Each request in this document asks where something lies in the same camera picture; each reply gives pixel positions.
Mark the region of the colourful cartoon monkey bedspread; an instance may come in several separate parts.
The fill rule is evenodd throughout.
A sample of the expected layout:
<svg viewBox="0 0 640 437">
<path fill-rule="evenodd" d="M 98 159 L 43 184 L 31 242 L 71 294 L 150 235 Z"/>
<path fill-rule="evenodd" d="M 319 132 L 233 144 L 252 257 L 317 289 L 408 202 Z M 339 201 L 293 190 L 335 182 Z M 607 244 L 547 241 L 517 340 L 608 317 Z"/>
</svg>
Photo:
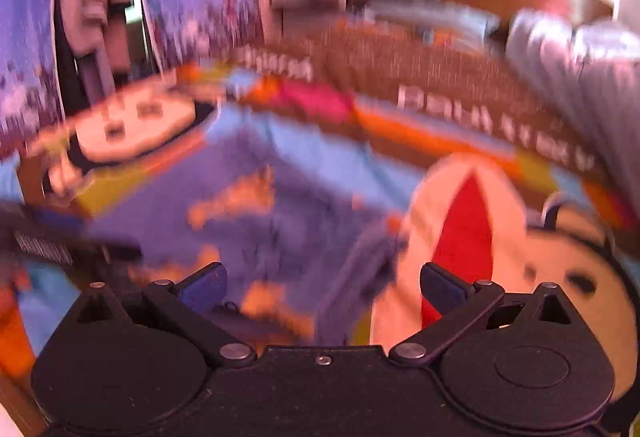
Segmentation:
<svg viewBox="0 0 640 437">
<path fill-rule="evenodd" d="M 145 303 L 206 265 L 1 276 L 1 400 L 41 436 L 625 436 L 639 418 L 639 223 L 599 154 L 503 59 L 341 23 L 134 83 L 1 160 L 1 202 L 90 223 L 242 128 L 398 220 L 394 279 L 341 345 L 224 299 L 256 351 L 212 365 Z M 503 302 L 428 365 L 388 354 L 440 318 L 420 272 Z"/>
</svg>

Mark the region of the light blue pillow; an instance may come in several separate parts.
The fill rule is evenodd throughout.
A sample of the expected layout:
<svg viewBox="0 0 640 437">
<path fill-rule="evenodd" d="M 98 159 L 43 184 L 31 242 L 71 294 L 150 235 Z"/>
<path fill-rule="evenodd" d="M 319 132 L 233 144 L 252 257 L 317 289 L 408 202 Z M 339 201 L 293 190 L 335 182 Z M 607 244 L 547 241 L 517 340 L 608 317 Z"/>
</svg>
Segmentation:
<svg viewBox="0 0 640 437">
<path fill-rule="evenodd" d="M 499 30 L 500 18 L 483 9 L 453 2 L 372 1 L 363 17 L 375 22 L 392 22 L 416 30 L 425 43 L 442 43 L 446 38 L 482 45 Z"/>
</svg>

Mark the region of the blue patterned kids pants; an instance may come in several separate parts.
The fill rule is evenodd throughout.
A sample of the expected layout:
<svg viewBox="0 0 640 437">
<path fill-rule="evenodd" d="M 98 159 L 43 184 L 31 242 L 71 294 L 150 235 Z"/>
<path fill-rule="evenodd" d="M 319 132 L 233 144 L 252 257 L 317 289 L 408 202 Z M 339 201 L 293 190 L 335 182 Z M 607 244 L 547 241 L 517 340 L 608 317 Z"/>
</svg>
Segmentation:
<svg viewBox="0 0 640 437">
<path fill-rule="evenodd" d="M 344 344 L 394 279 L 398 220 L 327 187 L 242 128 L 153 177 L 89 225 L 153 268 L 218 256 L 224 300 L 305 342 Z"/>
</svg>

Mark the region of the grey rumpled duvet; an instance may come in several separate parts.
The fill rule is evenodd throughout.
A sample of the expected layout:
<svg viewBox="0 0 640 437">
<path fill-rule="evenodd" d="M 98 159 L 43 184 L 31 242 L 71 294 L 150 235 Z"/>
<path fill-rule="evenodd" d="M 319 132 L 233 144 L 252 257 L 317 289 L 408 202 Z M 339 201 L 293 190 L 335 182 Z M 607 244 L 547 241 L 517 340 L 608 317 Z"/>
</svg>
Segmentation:
<svg viewBox="0 0 640 437">
<path fill-rule="evenodd" d="M 639 34 L 616 20 L 577 28 L 523 9 L 512 19 L 506 60 L 555 106 L 639 206 Z"/>
</svg>

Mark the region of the blue bicycle print curtain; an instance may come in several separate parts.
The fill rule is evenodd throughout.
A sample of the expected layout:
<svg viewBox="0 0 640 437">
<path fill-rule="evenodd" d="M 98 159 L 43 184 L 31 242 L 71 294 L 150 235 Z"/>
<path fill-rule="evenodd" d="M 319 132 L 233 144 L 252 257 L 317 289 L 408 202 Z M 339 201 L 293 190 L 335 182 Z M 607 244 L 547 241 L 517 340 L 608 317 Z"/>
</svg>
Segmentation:
<svg viewBox="0 0 640 437">
<path fill-rule="evenodd" d="M 140 1 L 152 55 L 164 70 L 262 32 L 258 0 Z M 2 150 L 62 122 L 75 88 L 85 85 L 62 30 L 60 2 L 1 0 Z"/>
</svg>

